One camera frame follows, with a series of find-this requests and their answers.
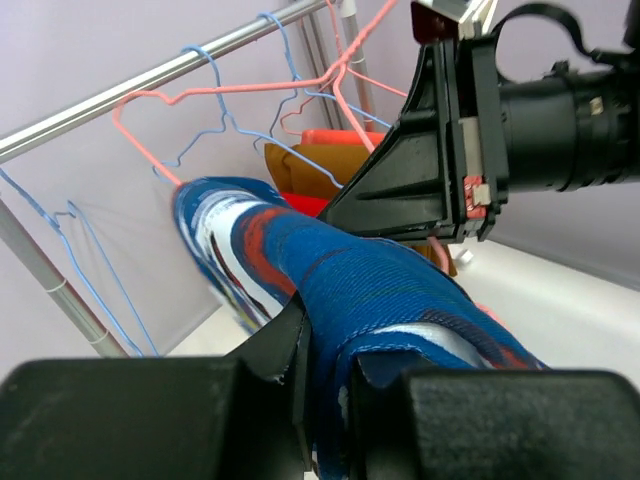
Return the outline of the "red garment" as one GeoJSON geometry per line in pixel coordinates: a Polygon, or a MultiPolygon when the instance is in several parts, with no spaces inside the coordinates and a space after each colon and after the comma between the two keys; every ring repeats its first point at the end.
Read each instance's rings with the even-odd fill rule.
{"type": "Polygon", "coordinates": [[[288,192],[281,192],[280,195],[294,210],[314,218],[317,218],[329,204],[327,199],[307,195],[288,192]]]}

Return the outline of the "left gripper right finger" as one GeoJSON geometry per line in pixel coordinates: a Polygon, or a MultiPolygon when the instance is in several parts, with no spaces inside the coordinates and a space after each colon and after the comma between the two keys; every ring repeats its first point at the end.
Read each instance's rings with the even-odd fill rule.
{"type": "Polygon", "coordinates": [[[597,370],[464,370],[361,354],[354,479],[635,479],[639,394],[597,370]]]}

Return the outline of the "blue white patterned shorts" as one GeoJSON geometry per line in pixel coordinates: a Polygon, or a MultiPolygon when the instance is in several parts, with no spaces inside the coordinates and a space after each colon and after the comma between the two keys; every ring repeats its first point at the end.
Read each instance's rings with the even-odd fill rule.
{"type": "Polygon", "coordinates": [[[542,363],[421,255],[292,209],[267,183],[203,177],[179,186],[178,233],[217,299],[249,332],[299,296],[312,325],[319,475],[348,475],[348,378],[362,353],[411,352],[450,369],[542,363]]]}

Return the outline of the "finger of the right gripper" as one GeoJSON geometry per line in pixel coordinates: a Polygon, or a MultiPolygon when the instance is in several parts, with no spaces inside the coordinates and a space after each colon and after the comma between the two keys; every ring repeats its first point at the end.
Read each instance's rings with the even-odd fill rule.
{"type": "Polygon", "coordinates": [[[456,237],[446,141],[435,117],[402,117],[319,219],[360,237],[456,237]]]}

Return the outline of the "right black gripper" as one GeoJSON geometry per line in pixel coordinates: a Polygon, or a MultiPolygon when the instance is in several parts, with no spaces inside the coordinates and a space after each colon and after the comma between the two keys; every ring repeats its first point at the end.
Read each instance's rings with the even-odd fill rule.
{"type": "Polygon", "coordinates": [[[560,26],[592,73],[555,63],[541,79],[500,72],[501,25],[491,2],[444,2],[441,41],[423,45],[398,122],[440,125],[446,216],[439,238],[484,239],[515,192],[574,191],[639,178],[639,6],[627,14],[628,52],[589,48],[566,9],[524,4],[507,21],[536,17],[560,26]]]}

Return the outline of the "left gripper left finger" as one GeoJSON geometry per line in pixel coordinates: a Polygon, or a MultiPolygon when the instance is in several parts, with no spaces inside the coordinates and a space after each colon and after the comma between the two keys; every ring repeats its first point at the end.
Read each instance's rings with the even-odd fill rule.
{"type": "Polygon", "coordinates": [[[310,336],[294,298],[223,356],[24,363],[1,386],[1,475],[300,479],[310,336]]]}

